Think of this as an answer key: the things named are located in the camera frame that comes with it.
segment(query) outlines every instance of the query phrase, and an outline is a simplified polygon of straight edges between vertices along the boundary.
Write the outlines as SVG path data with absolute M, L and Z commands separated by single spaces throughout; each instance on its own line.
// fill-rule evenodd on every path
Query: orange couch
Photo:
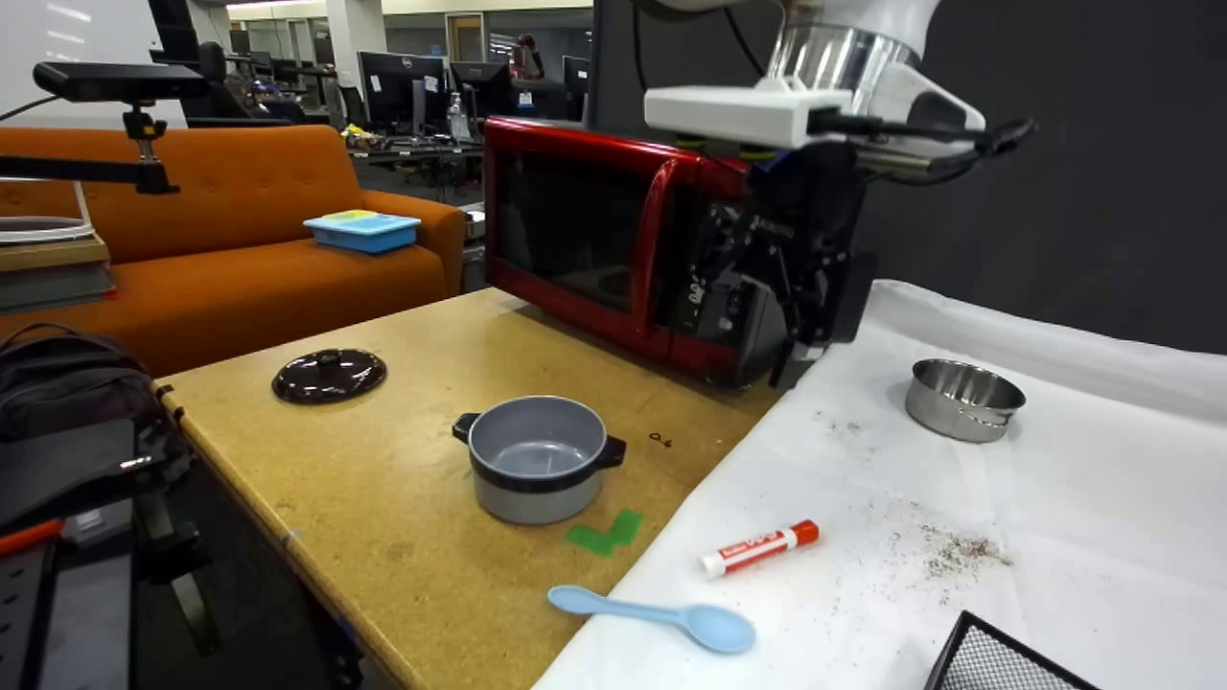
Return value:
M 0 154 L 129 163 L 118 130 L 0 130 Z M 182 374 L 459 292 L 464 214 L 366 192 L 326 128 L 167 130 L 157 144 L 175 195 L 87 186 L 111 245 L 116 292 L 91 305 L 5 311 L 0 333 L 61 324 L 118 340 L 155 374 Z M 72 211 L 50 186 L 0 186 L 0 214 Z M 415 251 L 358 259 L 308 239 L 304 218 L 377 207 L 419 214 Z

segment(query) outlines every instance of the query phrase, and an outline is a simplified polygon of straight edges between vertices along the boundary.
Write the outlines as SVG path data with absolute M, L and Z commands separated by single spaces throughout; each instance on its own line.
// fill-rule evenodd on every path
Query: pot handle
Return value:
M 619 467 L 625 459 L 625 441 L 606 436 L 606 449 L 598 452 L 594 467 Z
M 482 413 L 459 413 L 456 425 L 452 425 L 452 436 L 456 436 L 456 441 L 469 441 L 469 431 L 470 431 L 481 418 L 482 418 Z

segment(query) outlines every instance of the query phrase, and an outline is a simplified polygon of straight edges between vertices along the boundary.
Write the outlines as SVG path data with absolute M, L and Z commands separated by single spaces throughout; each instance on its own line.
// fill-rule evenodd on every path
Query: desk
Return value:
M 389 151 L 350 151 L 358 163 L 389 167 L 399 174 L 424 174 L 435 188 L 481 182 L 482 145 L 481 144 L 435 144 L 435 138 L 394 138 Z
M 267 384 L 300 352 L 353 344 L 389 361 L 381 393 L 340 407 L 285 407 Z M 610 590 L 689 486 L 755 425 L 772 393 L 711 397 L 475 292 L 167 375 L 167 402 L 211 472 L 256 513 L 318 598 L 409 687 L 528 687 L 578 630 L 543 605 L 552 582 Z M 592 402 L 628 441 L 574 522 L 620 510 L 648 535 L 592 555 L 564 527 L 516 528 L 470 496 L 452 423 L 497 399 L 552 393 Z
M 957 444 L 905 413 L 911 361 L 927 356 L 1028 393 L 997 444 Z M 879 280 L 858 339 L 772 407 L 615 590 L 734 605 L 760 646 L 713 659 L 670 630 L 594 619 L 542 687 L 923 687 L 964 611 L 1095 687 L 1223 687 L 1223 455 L 1227 356 Z M 699 577 L 700 554 L 798 519 L 819 522 L 817 549 Z M 946 687 L 1044 687 L 980 673 Z

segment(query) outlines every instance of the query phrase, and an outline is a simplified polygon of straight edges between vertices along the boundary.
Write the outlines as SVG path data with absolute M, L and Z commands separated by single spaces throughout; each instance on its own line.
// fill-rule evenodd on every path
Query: stainless steel bowl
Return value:
M 1028 397 L 987 374 L 957 361 L 918 361 L 907 386 L 907 418 L 930 435 L 988 444 L 1003 436 L 1012 413 Z

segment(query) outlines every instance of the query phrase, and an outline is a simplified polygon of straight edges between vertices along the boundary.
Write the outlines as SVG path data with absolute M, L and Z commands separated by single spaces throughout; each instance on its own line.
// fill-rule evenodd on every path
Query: book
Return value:
M 111 266 L 61 266 L 37 273 L 0 273 L 0 311 L 98 301 L 116 288 Z
M 316 243 L 350 253 L 390 253 L 419 243 L 423 218 L 381 211 L 336 211 L 304 223 Z
M 22 243 L 22 245 L 0 243 L 0 276 L 61 268 L 61 266 L 111 266 L 107 243 L 98 236 L 86 236 L 72 243 Z
M 0 245 L 31 245 L 31 243 L 75 243 L 96 229 L 86 218 L 68 214 L 0 214 Z

